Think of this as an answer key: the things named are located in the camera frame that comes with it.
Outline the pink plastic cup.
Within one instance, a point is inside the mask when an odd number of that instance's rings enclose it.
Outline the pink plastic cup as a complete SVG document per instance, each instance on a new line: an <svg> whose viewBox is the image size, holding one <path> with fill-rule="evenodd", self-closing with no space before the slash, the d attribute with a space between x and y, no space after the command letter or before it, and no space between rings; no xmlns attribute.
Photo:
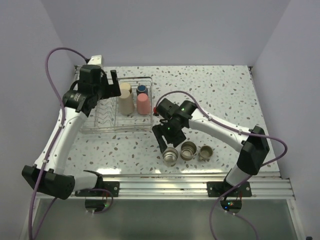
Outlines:
<svg viewBox="0 0 320 240"><path fill-rule="evenodd" d="M145 93L140 93L136 98L136 107L140 115L148 115L151 112L149 96Z"/></svg>

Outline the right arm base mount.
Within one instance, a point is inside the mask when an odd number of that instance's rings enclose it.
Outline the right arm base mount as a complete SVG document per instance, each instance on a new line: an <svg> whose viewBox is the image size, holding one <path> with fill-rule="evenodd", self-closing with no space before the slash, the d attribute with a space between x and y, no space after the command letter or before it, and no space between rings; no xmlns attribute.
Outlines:
<svg viewBox="0 0 320 240"><path fill-rule="evenodd" d="M207 195L210 198L223 197L223 198L236 198L236 197L252 197L252 190L250 183L242 180L235 186L224 181L208 181L206 183Z"/></svg>

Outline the dark blue ceramic mug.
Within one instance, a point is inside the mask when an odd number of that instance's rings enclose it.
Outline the dark blue ceramic mug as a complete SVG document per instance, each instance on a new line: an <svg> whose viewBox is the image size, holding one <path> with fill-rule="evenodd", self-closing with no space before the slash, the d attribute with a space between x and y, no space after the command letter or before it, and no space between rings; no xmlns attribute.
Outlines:
<svg viewBox="0 0 320 240"><path fill-rule="evenodd" d="M146 85L138 85L137 88L136 88L136 94L137 95L140 95L140 94L146 94L148 95L148 88Z"/></svg>

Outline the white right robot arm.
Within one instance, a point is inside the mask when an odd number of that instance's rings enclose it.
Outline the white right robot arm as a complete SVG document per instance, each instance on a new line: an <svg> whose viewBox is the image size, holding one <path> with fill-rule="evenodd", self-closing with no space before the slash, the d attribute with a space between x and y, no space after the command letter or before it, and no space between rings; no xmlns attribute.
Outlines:
<svg viewBox="0 0 320 240"><path fill-rule="evenodd" d="M165 152L169 144L177 147L186 140L183 128L217 138L239 153L236 165L223 181L222 189L227 196L235 196L241 190L242 181L258 174L270 150L261 127L243 128L220 118L215 119L212 114L189 100L177 105L164 98L153 113L161 116L160 123L152 127L161 153Z"/></svg>

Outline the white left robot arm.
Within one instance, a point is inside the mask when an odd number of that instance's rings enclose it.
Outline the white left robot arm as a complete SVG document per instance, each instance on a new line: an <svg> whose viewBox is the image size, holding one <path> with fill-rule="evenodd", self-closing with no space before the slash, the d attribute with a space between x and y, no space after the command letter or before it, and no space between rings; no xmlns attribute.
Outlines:
<svg viewBox="0 0 320 240"><path fill-rule="evenodd" d="M103 193L101 174L84 170L78 176L65 175L65 166L71 147L80 128L100 100L121 94L116 70L110 71L112 83L98 65L85 64L79 70L79 79L63 95L57 122L38 159L32 166L24 166L22 176L37 193L66 200L71 193L87 191L92 196Z"/></svg>

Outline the beige plastic cup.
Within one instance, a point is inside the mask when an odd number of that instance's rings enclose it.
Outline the beige plastic cup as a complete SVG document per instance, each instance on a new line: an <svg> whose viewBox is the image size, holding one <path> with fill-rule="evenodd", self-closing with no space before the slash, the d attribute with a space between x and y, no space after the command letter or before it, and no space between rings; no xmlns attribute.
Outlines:
<svg viewBox="0 0 320 240"><path fill-rule="evenodd" d="M121 89L121 95L118 97L119 112L123 115L130 115L134 112L134 100L133 95L129 90Z"/></svg>

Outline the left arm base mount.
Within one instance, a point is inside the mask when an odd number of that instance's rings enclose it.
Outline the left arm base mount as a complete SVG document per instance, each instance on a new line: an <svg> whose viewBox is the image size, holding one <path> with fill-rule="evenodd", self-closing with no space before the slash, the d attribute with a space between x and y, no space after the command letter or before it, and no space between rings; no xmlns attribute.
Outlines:
<svg viewBox="0 0 320 240"><path fill-rule="evenodd" d="M111 195L101 189L109 191L112 196L118 197L120 191L119 181L103 181L94 187L98 190L79 190L75 192L76 197L110 197Z"/></svg>

